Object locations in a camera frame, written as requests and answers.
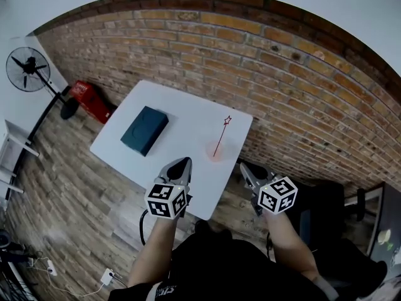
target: dark teal box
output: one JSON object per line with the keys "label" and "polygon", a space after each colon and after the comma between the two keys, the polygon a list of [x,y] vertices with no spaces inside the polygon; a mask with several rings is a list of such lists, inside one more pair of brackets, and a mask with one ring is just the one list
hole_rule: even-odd
{"label": "dark teal box", "polygon": [[121,141],[129,148],[146,156],[168,122],[169,119],[165,113],[145,106]]}

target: red stick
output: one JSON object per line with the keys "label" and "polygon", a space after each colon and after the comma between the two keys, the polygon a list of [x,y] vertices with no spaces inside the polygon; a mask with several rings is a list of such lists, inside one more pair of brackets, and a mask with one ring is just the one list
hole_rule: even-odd
{"label": "red stick", "polygon": [[215,154],[216,154],[216,152],[217,152],[217,149],[219,148],[220,141],[221,141],[221,139],[222,139],[222,137],[223,137],[224,131],[226,130],[226,126],[227,126],[227,125],[224,124],[223,133],[221,133],[221,136],[220,136],[220,139],[219,139],[219,143],[217,144],[217,147],[216,147],[216,150],[214,151],[213,157],[215,156]]}
{"label": "red stick", "polygon": [[221,133],[221,136],[220,136],[220,139],[219,139],[219,143],[217,144],[217,147],[216,147],[216,150],[214,151],[213,157],[215,156],[215,154],[216,154],[216,152],[217,152],[217,149],[219,148],[220,141],[221,141],[221,139],[222,139],[222,137],[223,137],[224,131],[226,130],[226,126],[227,126],[228,124],[230,124],[230,120],[231,120],[231,117],[230,117],[230,116],[228,116],[226,119],[224,119],[224,129],[223,129],[223,133]]}

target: brick wall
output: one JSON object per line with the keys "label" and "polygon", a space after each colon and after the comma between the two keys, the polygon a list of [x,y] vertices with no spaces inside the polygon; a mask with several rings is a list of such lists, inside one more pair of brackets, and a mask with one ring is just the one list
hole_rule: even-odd
{"label": "brick wall", "polygon": [[348,193],[401,189],[401,78],[314,14],[273,0],[101,0],[35,34],[70,84],[117,105],[152,80],[253,115],[242,157]]}

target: person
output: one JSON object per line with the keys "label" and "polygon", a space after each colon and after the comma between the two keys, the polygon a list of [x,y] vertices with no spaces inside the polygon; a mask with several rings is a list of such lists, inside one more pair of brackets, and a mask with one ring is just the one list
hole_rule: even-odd
{"label": "person", "polygon": [[338,294],[320,275],[312,252],[285,213],[263,216],[276,263],[254,245],[213,232],[206,221],[172,251],[177,219],[159,218],[134,261],[127,288],[116,300],[335,300]]}

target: red case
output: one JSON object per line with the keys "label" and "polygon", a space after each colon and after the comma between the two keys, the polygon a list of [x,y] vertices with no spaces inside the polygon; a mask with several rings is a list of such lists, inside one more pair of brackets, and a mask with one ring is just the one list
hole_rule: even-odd
{"label": "red case", "polygon": [[92,85],[78,80],[70,89],[70,95],[73,96],[91,116],[103,124],[107,123],[112,113],[96,93]]}

